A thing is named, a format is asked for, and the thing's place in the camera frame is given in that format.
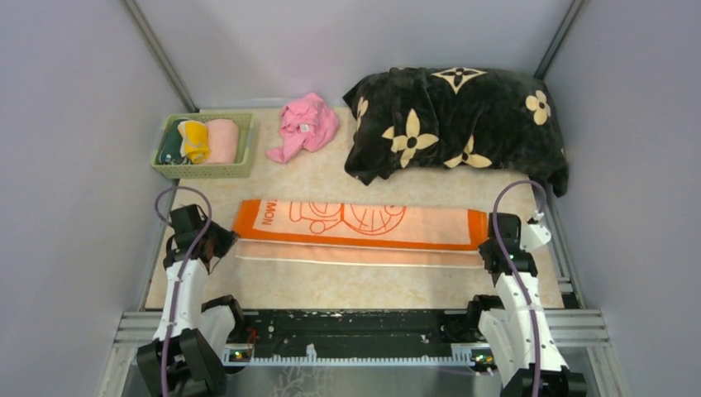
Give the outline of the orange peach towel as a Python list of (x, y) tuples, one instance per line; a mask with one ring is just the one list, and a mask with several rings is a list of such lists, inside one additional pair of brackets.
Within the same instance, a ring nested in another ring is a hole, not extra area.
[(240, 259), (471, 269), (489, 223), (465, 208), (251, 199), (232, 229)]

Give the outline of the black floral pillow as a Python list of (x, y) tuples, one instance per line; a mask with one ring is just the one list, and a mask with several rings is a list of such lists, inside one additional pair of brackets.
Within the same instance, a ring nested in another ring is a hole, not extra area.
[(570, 167), (546, 84), (505, 69), (392, 68), (344, 95), (355, 119), (345, 172), (363, 184), (412, 167), (511, 170), (561, 197)]

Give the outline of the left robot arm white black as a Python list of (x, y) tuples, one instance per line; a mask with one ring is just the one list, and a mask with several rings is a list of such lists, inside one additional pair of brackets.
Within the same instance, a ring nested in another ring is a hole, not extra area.
[(151, 396), (223, 396), (227, 373), (222, 353), (238, 342), (248, 321), (232, 295), (205, 301), (214, 261), (237, 235), (208, 217), (197, 204), (170, 212), (174, 233), (163, 260), (165, 304), (151, 341), (138, 348), (136, 364)]

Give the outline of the grey yellow duck towel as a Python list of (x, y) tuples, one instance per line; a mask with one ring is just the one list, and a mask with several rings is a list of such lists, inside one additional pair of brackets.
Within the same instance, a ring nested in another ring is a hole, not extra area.
[(210, 155), (207, 126), (194, 120), (183, 120), (177, 126), (181, 136), (180, 155), (191, 164), (202, 164)]

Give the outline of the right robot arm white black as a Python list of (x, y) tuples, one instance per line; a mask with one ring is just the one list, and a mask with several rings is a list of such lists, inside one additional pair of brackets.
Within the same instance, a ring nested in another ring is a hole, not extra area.
[(538, 269), (522, 244), (522, 223), (509, 213), (491, 213), (479, 245), (496, 293), (468, 304), (465, 329), (489, 344), (501, 378), (502, 396), (585, 396), (583, 374), (573, 372), (555, 344), (541, 304)]

